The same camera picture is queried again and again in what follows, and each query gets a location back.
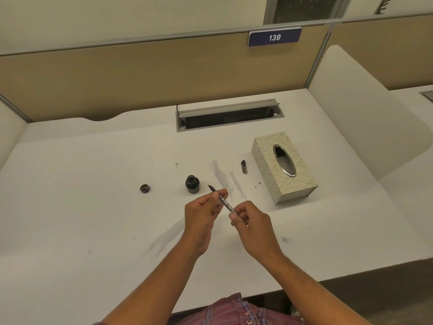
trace white desk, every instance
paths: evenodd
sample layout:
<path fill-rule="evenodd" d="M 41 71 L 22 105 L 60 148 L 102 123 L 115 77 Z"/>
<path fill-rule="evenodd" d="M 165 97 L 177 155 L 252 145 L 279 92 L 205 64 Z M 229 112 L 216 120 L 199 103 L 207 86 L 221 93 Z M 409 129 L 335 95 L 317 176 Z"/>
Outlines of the white desk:
<path fill-rule="evenodd" d="M 105 316 L 173 245 L 156 259 L 144 253 L 196 197 L 185 189 L 187 175 L 202 181 L 200 194 L 206 183 L 218 186 L 214 159 L 235 171 L 247 198 L 270 214 L 283 251 L 317 280 L 433 255 L 307 90 L 220 103 L 266 98 L 281 103 L 284 118 L 177 133 L 175 107 L 165 107 L 105 122 L 30 124 L 0 172 L 2 323 L 89 324 Z M 320 186 L 274 206 L 250 151 L 254 137 L 279 131 Z M 139 190 L 144 183 L 148 194 Z M 230 202 L 242 202 L 236 188 Z M 244 251 L 227 214 L 175 311 L 280 289 Z"/>

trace hand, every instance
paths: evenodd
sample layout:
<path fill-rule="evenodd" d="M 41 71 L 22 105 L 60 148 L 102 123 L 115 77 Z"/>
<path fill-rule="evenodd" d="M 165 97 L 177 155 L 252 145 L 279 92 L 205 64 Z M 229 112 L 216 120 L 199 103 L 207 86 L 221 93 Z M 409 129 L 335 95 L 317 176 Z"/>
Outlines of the hand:
<path fill-rule="evenodd" d="M 214 221 L 224 205 L 218 203 L 219 195 L 227 198 L 227 189 L 220 189 L 204 195 L 185 205 L 185 230 L 181 240 L 192 248 L 192 252 L 199 257 L 206 252 Z"/>
<path fill-rule="evenodd" d="M 229 217 L 241 238 L 245 250 L 263 265 L 267 258 L 283 256 L 278 244 L 271 218 L 260 211 L 251 201 L 235 207 L 236 215 Z"/>

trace forearm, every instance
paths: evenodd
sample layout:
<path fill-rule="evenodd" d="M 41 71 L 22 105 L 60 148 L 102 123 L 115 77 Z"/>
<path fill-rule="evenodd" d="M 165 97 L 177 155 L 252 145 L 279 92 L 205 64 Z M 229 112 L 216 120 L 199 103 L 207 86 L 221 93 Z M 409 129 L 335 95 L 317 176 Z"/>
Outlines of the forearm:
<path fill-rule="evenodd" d="M 282 286 L 309 325 L 370 325 L 284 256 L 269 258 L 263 266 Z"/>
<path fill-rule="evenodd" d="M 183 239 L 111 313 L 106 325 L 165 325 L 197 261 Z"/>

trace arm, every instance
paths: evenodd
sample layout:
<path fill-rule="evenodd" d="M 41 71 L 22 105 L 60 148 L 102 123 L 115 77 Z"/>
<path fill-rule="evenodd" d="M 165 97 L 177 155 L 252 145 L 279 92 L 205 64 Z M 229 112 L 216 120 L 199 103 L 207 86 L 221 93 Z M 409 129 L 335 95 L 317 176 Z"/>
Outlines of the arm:
<path fill-rule="evenodd" d="M 200 255 L 208 248 L 214 221 L 223 208 L 221 189 L 185 206 L 185 230 L 179 243 L 155 270 L 102 322 L 106 325 L 165 325 Z"/>
<path fill-rule="evenodd" d="M 239 216 L 230 214 L 230 219 L 246 251 L 281 285 L 308 324 L 371 325 L 284 256 L 267 214 L 250 201 L 235 211 Z"/>

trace finger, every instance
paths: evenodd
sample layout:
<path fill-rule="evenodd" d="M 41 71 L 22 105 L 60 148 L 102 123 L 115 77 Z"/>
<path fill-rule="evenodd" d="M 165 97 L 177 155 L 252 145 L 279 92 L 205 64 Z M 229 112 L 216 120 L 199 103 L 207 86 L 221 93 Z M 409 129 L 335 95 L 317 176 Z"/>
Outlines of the finger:
<path fill-rule="evenodd" d="M 257 213 L 261 213 L 262 211 L 260 211 L 251 201 L 245 201 L 242 202 L 241 204 L 235 206 L 235 211 L 237 214 L 242 213 L 242 212 L 247 212 L 248 215 L 254 215 Z"/>
<path fill-rule="evenodd" d="M 219 204 L 216 205 L 216 207 L 214 207 L 212 209 L 212 211 L 210 213 L 213 216 L 217 216 L 221 212 L 221 210 L 223 209 L 223 207 L 224 207 L 223 203 L 219 203 Z"/>
<path fill-rule="evenodd" d="M 220 189 L 220 190 L 217 190 L 217 191 L 218 191 L 218 193 L 219 193 L 221 196 L 223 196 L 223 197 L 224 197 L 225 195 L 228 196 L 227 189 L 225 189 L 225 188 Z M 200 196 L 200 197 L 196 198 L 195 200 L 193 200 L 192 203 L 197 202 L 197 203 L 199 203 L 199 204 L 201 204 L 201 205 L 205 205 L 205 203 L 209 200 L 209 197 L 210 197 L 211 195 L 212 195 L 212 193 L 210 192 L 210 193 L 208 193 L 208 194 L 206 194 L 206 195 Z"/>
<path fill-rule="evenodd" d="M 243 220 L 243 222 L 244 222 L 246 225 L 248 225 L 248 223 L 249 223 L 249 217 L 248 217 L 248 215 L 246 214 L 246 212 L 241 212 L 241 213 L 239 213 L 238 215 L 239 215 L 239 217 Z"/>
<path fill-rule="evenodd" d="M 212 209 L 217 205 L 219 201 L 219 192 L 218 191 L 214 191 L 209 199 L 207 200 L 206 203 L 204 203 L 203 205 L 203 210 L 205 211 L 206 214 L 210 214 Z"/>
<path fill-rule="evenodd" d="M 241 238 L 241 240 L 243 240 L 246 237 L 246 235 L 248 234 L 248 227 L 243 222 L 241 217 L 239 217 L 235 213 L 230 213 L 229 218 L 232 221 L 232 226 L 234 226 L 236 228 L 236 230 L 238 231 L 239 237 Z"/>

